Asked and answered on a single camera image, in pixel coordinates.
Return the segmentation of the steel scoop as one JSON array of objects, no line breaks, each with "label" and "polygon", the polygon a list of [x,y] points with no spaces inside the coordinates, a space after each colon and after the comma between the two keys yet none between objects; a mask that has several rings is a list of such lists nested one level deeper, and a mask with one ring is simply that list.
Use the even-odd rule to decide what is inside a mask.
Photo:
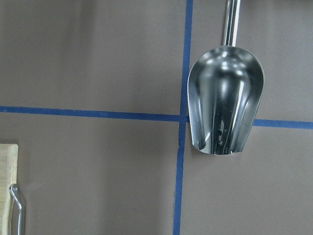
[{"label": "steel scoop", "polygon": [[192,145],[205,154],[243,151],[262,96],[259,60],[236,46],[240,4],[226,2],[222,44],[201,56],[188,76]]}]

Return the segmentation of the wooden cutting board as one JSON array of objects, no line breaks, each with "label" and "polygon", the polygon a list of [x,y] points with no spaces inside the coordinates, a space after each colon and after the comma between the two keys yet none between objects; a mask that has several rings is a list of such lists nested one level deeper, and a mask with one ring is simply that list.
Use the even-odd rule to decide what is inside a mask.
[{"label": "wooden cutting board", "polygon": [[0,234],[11,234],[13,199],[9,187],[17,182],[18,145],[0,145]]}]

